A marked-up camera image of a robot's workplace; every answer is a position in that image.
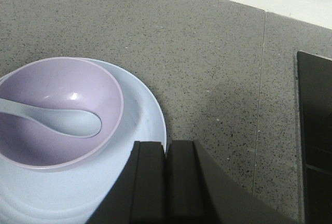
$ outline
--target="light blue plate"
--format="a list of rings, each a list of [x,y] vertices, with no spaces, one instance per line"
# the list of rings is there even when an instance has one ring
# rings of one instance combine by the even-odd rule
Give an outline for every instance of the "light blue plate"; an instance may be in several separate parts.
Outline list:
[[[121,123],[93,160],[63,172],[41,173],[0,159],[1,224],[84,224],[121,173],[134,141],[161,141],[166,127],[150,90],[124,69],[89,59],[118,80],[124,98]]]

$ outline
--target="spoon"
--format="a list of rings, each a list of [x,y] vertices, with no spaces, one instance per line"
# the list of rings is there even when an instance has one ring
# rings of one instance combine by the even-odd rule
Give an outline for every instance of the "spoon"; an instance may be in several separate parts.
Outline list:
[[[100,132],[100,118],[84,110],[48,109],[0,99],[0,113],[19,116],[37,122],[62,135],[92,137]]]

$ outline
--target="gray countertop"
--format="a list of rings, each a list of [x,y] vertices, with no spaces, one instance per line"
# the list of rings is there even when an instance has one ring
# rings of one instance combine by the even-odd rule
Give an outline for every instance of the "gray countertop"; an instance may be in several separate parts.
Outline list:
[[[161,105],[169,140],[303,220],[296,52],[332,57],[332,30],[226,0],[0,0],[0,76],[35,60],[111,62]]]

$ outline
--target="tableware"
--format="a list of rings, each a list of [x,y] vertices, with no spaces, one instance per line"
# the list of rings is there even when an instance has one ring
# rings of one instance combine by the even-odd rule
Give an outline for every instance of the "tableware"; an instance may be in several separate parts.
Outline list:
[[[85,110],[102,121],[97,135],[79,138],[0,113],[0,157],[31,170],[65,170],[96,156],[123,112],[123,95],[114,76],[78,58],[43,59],[13,71],[0,81],[0,98],[50,109]]]
[[[150,90],[118,66],[87,60],[119,82],[124,98],[120,125],[98,156],[70,170],[40,173],[0,159],[1,224],[84,224],[121,173],[134,141],[161,141],[166,148],[164,118]]]
[[[100,118],[89,111],[76,109],[48,109],[0,99],[0,113],[35,121],[62,135],[92,137],[100,132]]]

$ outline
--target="bowl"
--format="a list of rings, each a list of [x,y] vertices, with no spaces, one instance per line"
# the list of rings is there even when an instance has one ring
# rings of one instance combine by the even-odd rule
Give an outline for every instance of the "bowl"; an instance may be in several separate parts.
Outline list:
[[[0,113],[0,157],[40,171],[69,169],[97,155],[123,113],[123,95],[114,76],[80,58],[48,58],[25,65],[0,81],[0,98],[43,108],[86,110],[101,119],[97,135],[79,138]]]

